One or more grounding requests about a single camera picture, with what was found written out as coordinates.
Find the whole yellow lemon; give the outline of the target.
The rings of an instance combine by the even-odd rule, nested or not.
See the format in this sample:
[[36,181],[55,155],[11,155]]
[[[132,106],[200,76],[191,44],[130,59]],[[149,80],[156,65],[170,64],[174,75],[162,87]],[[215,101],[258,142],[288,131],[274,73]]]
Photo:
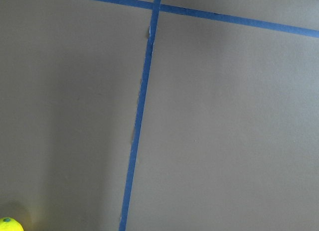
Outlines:
[[22,225],[11,217],[0,219],[0,231],[24,231]]

